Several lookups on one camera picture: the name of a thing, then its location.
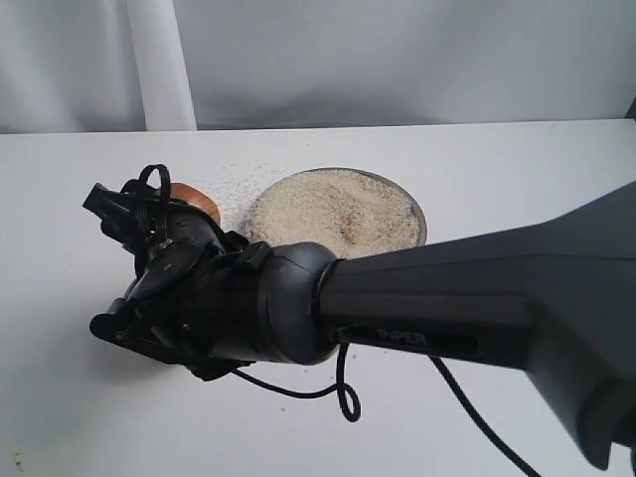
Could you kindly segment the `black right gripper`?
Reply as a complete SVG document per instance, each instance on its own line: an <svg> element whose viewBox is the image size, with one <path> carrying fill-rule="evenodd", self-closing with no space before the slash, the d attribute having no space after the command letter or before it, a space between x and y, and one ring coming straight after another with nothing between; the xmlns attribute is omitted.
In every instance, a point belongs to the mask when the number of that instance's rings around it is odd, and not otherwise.
<svg viewBox="0 0 636 477"><path fill-rule="evenodd" d="M258 291L267 244L225 233L195 209L166 209L166 225L135 252L134 286L90 320L90 333L193 373L267 360Z"/></svg>

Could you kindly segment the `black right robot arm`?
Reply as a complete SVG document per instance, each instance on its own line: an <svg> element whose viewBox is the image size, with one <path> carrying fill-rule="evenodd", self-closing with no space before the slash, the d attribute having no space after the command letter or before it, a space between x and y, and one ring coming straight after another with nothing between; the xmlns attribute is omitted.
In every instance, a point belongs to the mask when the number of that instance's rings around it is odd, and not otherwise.
<svg viewBox="0 0 636 477"><path fill-rule="evenodd" d="M635 444L635 188L525 228L342 260L250 243L138 180L84 201L135 256L91 333L212 381L348 344L518 369L585 459Z"/></svg>

